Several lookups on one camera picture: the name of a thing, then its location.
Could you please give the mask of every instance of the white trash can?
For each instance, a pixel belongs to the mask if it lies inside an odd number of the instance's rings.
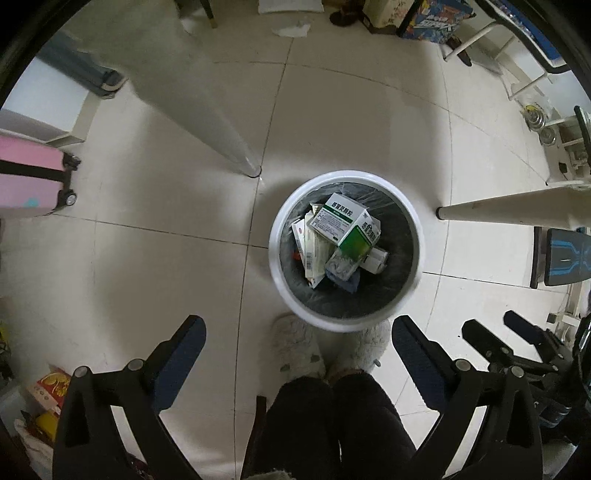
[[[340,193],[365,205],[381,222],[378,246],[389,252],[387,267],[378,275],[361,270],[356,293],[338,288],[327,278],[312,289],[303,275],[291,224]],[[400,310],[418,285],[423,271],[424,239],[417,212],[386,180],[355,170],[326,173],[304,183],[285,201],[271,229],[269,266],[279,294],[300,318],[324,330],[362,330]]]

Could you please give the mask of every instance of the pink suitcase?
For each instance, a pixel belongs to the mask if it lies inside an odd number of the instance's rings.
[[[0,135],[0,218],[45,215],[76,202],[80,160],[48,145]]]

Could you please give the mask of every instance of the suitcase strap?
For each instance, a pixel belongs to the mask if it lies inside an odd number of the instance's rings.
[[[64,183],[66,176],[62,170],[36,167],[35,165],[23,165],[0,158],[0,173],[6,175],[18,175],[20,177],[33,177],[35,179],[53,180]]]

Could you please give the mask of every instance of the wheel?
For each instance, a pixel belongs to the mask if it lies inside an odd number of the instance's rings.
[[[78,195],[74,190],[60,190],[60,193],[57,195],[57,205],[56,210],[59,210],[64,207],[71,207],[76,203],[78,199]]]
[[[64,154],[63,164],[65,167],[70,167],[72,170],[78,170],[78,165],[80,165],[80,163],[81,160],[75,155],[70,155],[69,153]]]
[[[71,207],[72,205],[74,205],[76,203],[77,199],[78,199],[78,195],[76,195],[75,192],[70,190],[69,192],[66,193],[66,206]]]

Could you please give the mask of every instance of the fuzzy white slipper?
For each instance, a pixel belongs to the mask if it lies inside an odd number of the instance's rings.
[[[287,381],[298,377],[324,378],[324,360],[310,325],[296,315],[286,315],[275,321],[271,334],[273,350]]]
[[[379,359],[392,341],[392,326],[389,320],[360,332],[345,333],[343,346],[330,366],[328,378],[345,370],[364,370],[371,373],[379,366]]]

